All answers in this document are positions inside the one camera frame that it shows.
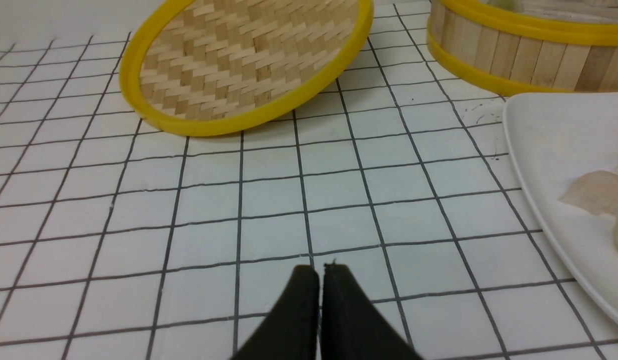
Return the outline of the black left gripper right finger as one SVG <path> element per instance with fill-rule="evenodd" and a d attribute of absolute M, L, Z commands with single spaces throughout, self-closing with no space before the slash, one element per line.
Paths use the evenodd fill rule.
<path fill-rule="evenodd" d="M 382 317 L 344 264 L 324 266 L 323 360 L 420 360 Z"/>

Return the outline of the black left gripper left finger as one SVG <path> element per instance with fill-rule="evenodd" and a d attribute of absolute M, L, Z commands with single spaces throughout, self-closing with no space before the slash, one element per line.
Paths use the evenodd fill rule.
<path fill-rule="evenodd" d="M 297 265 L 272 310 L 232 359 L 315 359 L 319 291 L 315 270 Z"/>

